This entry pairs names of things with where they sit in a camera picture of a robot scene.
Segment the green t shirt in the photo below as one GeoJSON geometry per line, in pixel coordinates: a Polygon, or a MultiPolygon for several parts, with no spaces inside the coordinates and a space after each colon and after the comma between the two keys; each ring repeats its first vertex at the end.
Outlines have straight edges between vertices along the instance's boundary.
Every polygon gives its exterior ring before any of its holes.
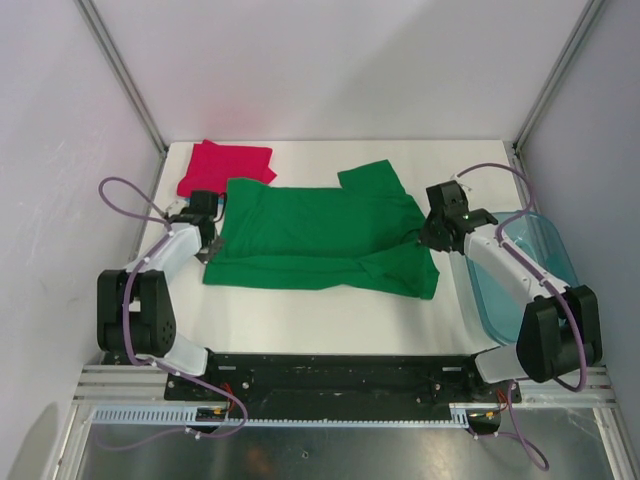
{"type": "Polygon", "coordinates": [[[431,300],[439,281],[418,240],[425,216],[392,164],[337,175],[336,187],[274,187],[232,179],[223,245],[207,286],[323,290],[337,286],[431,300]]]}

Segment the folded red t shirt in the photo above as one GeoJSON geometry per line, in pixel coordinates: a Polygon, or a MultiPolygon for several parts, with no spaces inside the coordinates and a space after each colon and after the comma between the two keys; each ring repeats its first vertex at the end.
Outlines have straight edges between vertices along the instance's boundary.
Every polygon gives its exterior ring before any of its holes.
{"type": "Polygon", "coordinates": [[[194,145],[176,194],[189,198],[193,191],[225,193],[228,181],[234,178],[268,185],[277,177],[270,167],[272,153],[268,147],[222,145],[203,140],[194,145]]]}

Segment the left aluminium frame post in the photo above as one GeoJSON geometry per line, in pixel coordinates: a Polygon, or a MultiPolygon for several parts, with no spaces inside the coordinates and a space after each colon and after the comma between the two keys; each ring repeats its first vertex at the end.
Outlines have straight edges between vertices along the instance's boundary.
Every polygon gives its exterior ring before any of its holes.
{"type": "Polygon", "coordinates": [[[99,50],[103,54],[117,83],[120,85],[126,99],[131,105],[143,130],[160,155],[168,151],[168,145],[163,139],[157,123],[138,88],[125,59],[120,52],[109,28],[103,19],[96,3],[91,0],[75,0],[74,4],[86,23],[99,50]]]}

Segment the teal plastic bin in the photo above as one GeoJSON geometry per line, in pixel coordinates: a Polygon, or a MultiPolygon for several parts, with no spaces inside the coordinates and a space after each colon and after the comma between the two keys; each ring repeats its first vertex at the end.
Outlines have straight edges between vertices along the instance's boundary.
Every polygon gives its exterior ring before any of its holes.
{"type": "Polygon", "coordinates": [[[475,228],[464,239],[462,255],[479,322],[501,345],[517,341],[527,304],[537,296],[552,296],[545,280],[560,293],[579,285],[553,223],[535,213],[507,223],[511,216],[495,213],[497,224],[475,228]]]}

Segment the aluminium frame post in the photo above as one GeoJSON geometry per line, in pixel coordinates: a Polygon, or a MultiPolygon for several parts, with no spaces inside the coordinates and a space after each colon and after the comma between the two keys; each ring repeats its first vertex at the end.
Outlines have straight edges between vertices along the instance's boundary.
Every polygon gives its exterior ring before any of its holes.
{"type": "Polygon", "coordinates": [[[516,155],[520,155],[524,150],[608,5],[609,1],[606,0],[586,2],[522,126],[512,141],[512,148],[516,155]]]}
{"type": "Polygon", "coordinates": [[[91,0],[75,0],[74,4],[86,23],[99,50],[103,54],[117,83],[120,85],[126,99],[131,105],[143,130],[160,155],[168,151],[168,145],[163,139],[157,123],[138,88],[125,59],[120,52],[109,28],[103,19],[96,3],[91,0]]]}

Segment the right aluminium frame post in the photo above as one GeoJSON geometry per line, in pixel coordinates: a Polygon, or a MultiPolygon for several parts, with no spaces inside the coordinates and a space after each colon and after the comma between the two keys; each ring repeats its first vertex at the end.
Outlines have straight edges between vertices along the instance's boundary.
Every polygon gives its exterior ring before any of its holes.
{"type": "Polygon", "coordinates": [[[608,5],[609,1],[606,0],[586,2],[522,126],[512,141],[512,148],[516,155],[520,155],[524,150],[608,5]]]}

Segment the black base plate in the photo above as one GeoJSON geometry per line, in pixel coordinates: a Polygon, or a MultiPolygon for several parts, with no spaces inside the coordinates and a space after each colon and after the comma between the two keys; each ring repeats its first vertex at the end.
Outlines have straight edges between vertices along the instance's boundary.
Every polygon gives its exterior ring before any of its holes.
{"type": "Polygon", "coordinates": [[[211,353],[200,386],[168,376],[168,401],[214,402],[231,393],[248,414],[328,413],[342,419],[396,419],[418,408],[435,411],[454,403],[497,404],[520,391],[508,382],[484,382],[470,358],[211,353]]]}

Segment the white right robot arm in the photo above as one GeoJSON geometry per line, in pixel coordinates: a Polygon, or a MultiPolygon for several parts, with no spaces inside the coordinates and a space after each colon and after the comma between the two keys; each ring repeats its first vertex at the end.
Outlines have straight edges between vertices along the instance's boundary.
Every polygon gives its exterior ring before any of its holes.
{"type": "Polygon", "coordinates": [[[423,245],[480,265],[522,312],[516,342],[475,354],[474,368],[461,376],[462,391],[484,401],[498,382],[528,378],[579,392],[586,387],[587,368],[602,358],[596,294],[543,269],[505,234],[505,227],[485,209],[445,208],[433,209],[420,233],[423,245]]]}

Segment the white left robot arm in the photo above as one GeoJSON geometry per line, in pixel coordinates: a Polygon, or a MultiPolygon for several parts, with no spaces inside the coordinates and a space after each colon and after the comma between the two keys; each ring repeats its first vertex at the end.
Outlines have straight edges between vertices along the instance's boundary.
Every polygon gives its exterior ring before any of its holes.
{"type": "Polygon", "coordinates": [[[187,375],[197,398],[214,397],[220,374],[207,366],[207,349],[182,336],[169,284],[192,259],[207,264],[223,240],[206,214],[171,216],[163,235],[138,258],[97,279],[97,342],[104,352],[121,353],[134,365],[156,363],[187,375]]]}

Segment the aluminium front rail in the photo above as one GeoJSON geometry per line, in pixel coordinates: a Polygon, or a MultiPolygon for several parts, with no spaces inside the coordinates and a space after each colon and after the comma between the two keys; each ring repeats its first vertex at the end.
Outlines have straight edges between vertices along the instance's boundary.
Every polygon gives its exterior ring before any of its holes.
{"type": "MultiPolygon", "coordinates": [[[[168,374],[150,366],[86,365],[83,367],[73,402],[76,404],[152,405],[163,404],[168,374]]],[[[616,395],[604,367],[591,368],[585,388],[571,392],[549,381],[543,384],[521,381],[521,408],[615,408],[616,395]]]]}

